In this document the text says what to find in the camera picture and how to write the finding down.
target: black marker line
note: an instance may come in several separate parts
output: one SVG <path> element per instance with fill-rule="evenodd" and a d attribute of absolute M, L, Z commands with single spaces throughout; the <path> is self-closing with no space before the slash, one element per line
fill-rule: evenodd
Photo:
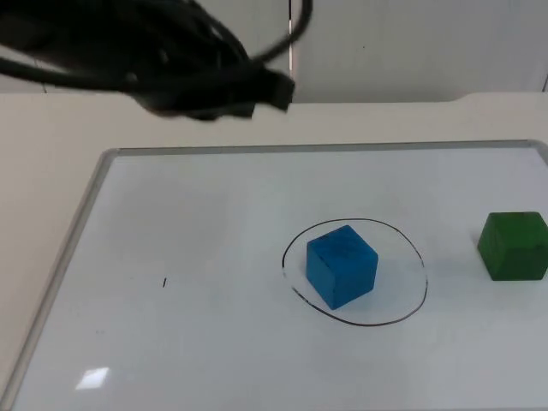
<path fill-rule="evenodd" d="M 301 237 L 301 235 L 307 233 L 311 229 L 315 229 L 316 227 L 319 227 L 320 225 L 324 225 L 324 224 L 328 224 L 328 223 L 339 223 L 339 222 L 343 222 L 343 221 L 369 221 L 369 222 L 372 222 L 372 223 L 379 223 L 379 224 L 382 224 L 386 227 L 389 227 L 389 228 L 393 229 L 396 233 L 401 235 L 405 239 L 405 241 L 407 241 L 409 243 L 409 245 L 413 248 L 415 253 L 419 256 L 420 264 L 422 265 L 423 268 L 425 268 L 425 261 L 422 259 L 422 255 L 420 255 L 420 252 L 419 252 L 418 248 L 413 244 L 413 242 L 411 240 L 409 240 L 409 238 L 405 234 L 403 234 L 398 228 L 394 227 L 393 225 L 385 223 L 384 221 L 375 220 L 373 218 L 356 218 L 356 217 L 355 218 L 335 218 L 333 220 L 327 220 L 327 221 L 323 221 L 321 223 L 314 224 L 313 226 L 308 227 L 307 229 L 304 229 L 303 231 L 301 231 L 299 234 L 297 234 L 293 238 L 293 240 L 291 240 L 291 242 L 289 243 L 289 245 L 287 246 L 287 248 L 283 252 L 283 256 L 282 256 L 282 274 L 283 274 L 283 276 L 286 279 L 288 279 L 288 276 L 285 273 L 285 257 L 287 256 L 288 251 L 293 246 L 293 244 L 295 244 L 295 241 L 297 241 L 299 239 L 299 237 Z M 364 323 L 354 323 L 354 322 L 348 321 L 346 319 L 341 319 L 340 317 L 337 317 L 334 314 L 326 312 L 325 310 L 323 310 L 322 308 L 316 306 L 315 304 L 312 304 L 312 302 L 310 302 L 303 294 L 301 294 L 299 292 L 299 290 L 296 289 L 293 285 L 291 286 L 291 289 L 304 302 L 306 302 L 306 304 L 308 304 L 310 307 L 312 307 L 313 309 L 315 309 L 319 313 L 322 313 L 322 314 L 326 315 L 327 317 L 330 317 L 331 319 L 335 319 L 336 321 L 340 321 L 341 323 L 344 323 L 344 324 L 347 324 L 347 325 L 353 325 L 353 326 L 356 326 L 356 327 L 382 327 L 382 326 L 385 326 L 385 325 L 392 325 L 392 324 L 401 323 L 402 321 L 404 321 L 404 320 L 408 319 L 409 317 L 411 317 L 413 314 L 417 313 L 422 308 L 422 306 L 424 306 L 424 304 L 426 302 L 426 297 L 428 295 L 428 276 L 425 275 L 425 277 L 426 277 L 426 280 L 425 280 L 425 293 L 422 296 L 422 300 L 420 301 L 420 304 L 413 311 L 411 311 L 411 313 L 408 313 L 408 314 L 404 315 L 403 317 L 401 317 L 399 319 L 393 319 L 391 321 L 385 321 L 383 323 L 364 324 Z"/>

